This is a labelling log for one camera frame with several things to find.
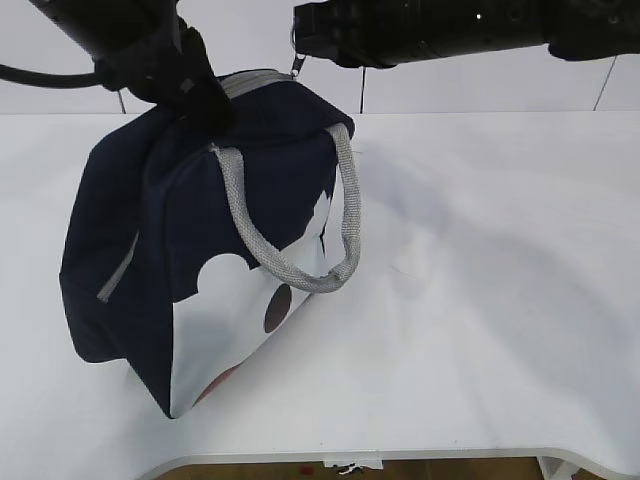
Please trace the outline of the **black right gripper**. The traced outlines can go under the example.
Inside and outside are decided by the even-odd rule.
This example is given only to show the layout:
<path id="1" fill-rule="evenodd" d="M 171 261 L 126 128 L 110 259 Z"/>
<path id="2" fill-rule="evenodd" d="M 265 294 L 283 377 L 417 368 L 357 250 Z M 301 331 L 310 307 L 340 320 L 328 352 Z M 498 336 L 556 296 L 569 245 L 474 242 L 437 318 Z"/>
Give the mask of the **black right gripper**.
<path id="1" fill-rule="evenodd" d="M 321 1 L 293 9 L 292 38 L 297 54 L 326 59 L 335 65 L 391 69 L 395 65 L 376 52 L 380 21 L 366 1 Z"/>

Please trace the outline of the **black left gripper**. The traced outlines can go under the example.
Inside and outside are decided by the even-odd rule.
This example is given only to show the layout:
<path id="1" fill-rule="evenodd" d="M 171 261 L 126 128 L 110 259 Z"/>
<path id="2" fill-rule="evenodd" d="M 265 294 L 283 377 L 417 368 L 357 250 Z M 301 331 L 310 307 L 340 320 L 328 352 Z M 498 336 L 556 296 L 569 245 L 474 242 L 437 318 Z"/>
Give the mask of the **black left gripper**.
<path id="1" fill-rule="evenodd" d="M 236 120 L 200 33 L 180 17 L 162 20 L 132 44 L 96 58 L 94 65 L 106 89 L 127 89 L 146 102 L 182 113 L 208 134 L 222 134 Z"/>

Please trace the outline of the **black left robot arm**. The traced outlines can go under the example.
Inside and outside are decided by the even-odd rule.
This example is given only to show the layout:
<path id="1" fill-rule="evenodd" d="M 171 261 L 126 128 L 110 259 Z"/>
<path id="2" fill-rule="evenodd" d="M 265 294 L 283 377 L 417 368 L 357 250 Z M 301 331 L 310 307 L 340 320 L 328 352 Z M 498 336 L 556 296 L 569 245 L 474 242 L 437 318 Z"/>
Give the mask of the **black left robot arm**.
<path id="1" fill-rule="evenodd" d="M 90 74 L 23 71 L 17 81 L 57 89 L 101 85 L 221 133 L 235 121 L 234 107 L 216 78 L 204 41 L 179 16 L 175 1 L 34 1 L 92 59 Z"/>

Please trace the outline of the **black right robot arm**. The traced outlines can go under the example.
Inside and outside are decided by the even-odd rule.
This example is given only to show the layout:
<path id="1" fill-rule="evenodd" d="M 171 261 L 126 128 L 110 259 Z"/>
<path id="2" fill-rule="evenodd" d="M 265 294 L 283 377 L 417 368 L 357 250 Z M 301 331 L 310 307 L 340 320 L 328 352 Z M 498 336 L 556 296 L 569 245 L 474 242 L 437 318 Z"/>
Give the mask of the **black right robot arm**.
<path id="1" fill-rule="evenodd" d="M 636 54 L 636 1 L 382 0 L 298 5 L 297 53 L 343 68 L 390 69 L 420 61 L 544 45 L 569 62 Z"/>

